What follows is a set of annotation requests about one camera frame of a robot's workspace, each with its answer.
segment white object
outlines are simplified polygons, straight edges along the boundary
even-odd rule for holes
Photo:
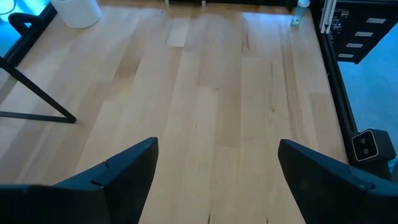
[[[86,28],[101,18],[96,0],[51,0],[62,20],[71,28]]]
[[[331,20],[333,19],[333,15],[335,13],[336,2],[337,0],[325,0],[325,4],[323,5],[321,23],[319,25],[321,34],[328,34],[330,32]]]
[[[300,22],[305,15],[305,11],[307,11],[307,8],[309,6],[310,6],[310,0],[298,0],[297,1],[297,7],[294,12],[293,19],[292,19],[292,26],[300,25]]]

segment wooden floor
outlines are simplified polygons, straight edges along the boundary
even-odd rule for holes
[[[83,30],[57,16],[20,64],[78,122],[0,118],[0,182],[54,184],[157,136],[142,224],[303,223],[280,139],[345,160],[310,14],[291,28],[278,7],[101,8]],[[0,110],[56,114],[20,84]]]

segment gray carpet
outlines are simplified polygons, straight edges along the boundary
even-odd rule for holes
[[[398,25],[358,65],[339,66],[358,129],[388,131],[398,153]]]

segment metal stand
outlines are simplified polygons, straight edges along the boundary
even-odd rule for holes
[[[8,72],[12,77],[16,80],[20,81],[24,84],[28,89],[34,92],[41,99],[46,101],[49,105],[51,105],[54,109],[60,112],[65,117],[58,116],[46,116],[46,115],[38,115],[38,114],[27,114],[27,113],[15,113],[15,112],[5,112],[0,111],[0,117],[7,118],[20,118],[20,119],[31,119],[37,121],[53,121],[59,123],[75,123],[76,118],[74,115],[69,113],[64,107],[62,107],[59,103],[57,103],[51,96],[46,94],[42,89],[40,89],[35,83],[29,80],[24,74],[22,74],[18,69],[10,65],[4,58],[0,57],[0,68],[3,68],[6,72]]]

